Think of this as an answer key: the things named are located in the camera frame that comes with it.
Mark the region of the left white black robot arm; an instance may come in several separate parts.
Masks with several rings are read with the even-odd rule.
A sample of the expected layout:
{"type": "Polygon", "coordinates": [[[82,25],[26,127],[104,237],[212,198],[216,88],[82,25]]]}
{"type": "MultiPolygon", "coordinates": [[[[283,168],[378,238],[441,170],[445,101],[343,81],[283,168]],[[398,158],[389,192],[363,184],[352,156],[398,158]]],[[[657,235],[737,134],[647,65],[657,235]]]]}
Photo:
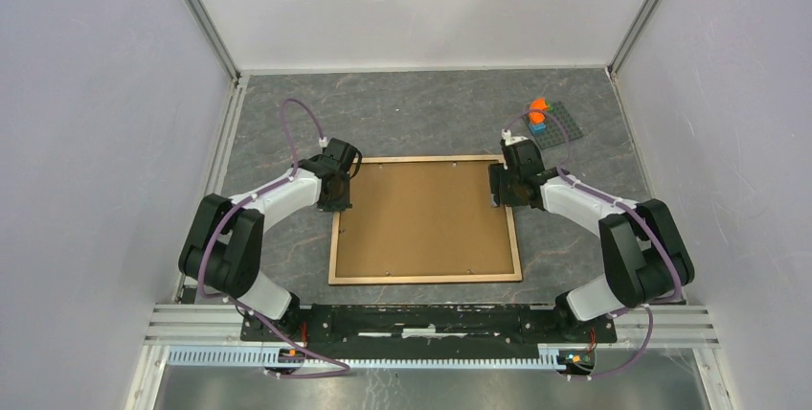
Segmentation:
{"type": "Polygon", "coordinates": [[[178,259],[181,273],[262,315],[266,330],[282,341],[300,330],[299,298],[260,273],[263,236],[310,206],[327,213],[349,209],[350,181],[363,159],[340,139],[320,145],[320,153],[252,191],[204,196],[178,259]]]}

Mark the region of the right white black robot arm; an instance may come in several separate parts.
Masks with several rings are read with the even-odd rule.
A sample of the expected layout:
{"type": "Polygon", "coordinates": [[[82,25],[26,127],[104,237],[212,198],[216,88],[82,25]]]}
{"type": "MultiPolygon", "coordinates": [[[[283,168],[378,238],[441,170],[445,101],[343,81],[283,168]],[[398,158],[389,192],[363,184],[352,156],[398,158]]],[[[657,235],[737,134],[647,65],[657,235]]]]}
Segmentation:
{"type": "Polygon", "coordinates": [[[548,169],[524,136],[504,131],[500,147],[503,162],[488,168],[493,205],[562,216],[599,239],[602,274],[555,300],[553,329],[560,338],[580,339],[604,315],[682,299],[694,268],[664,202],[612,196],[559,167],[548,169]]]}

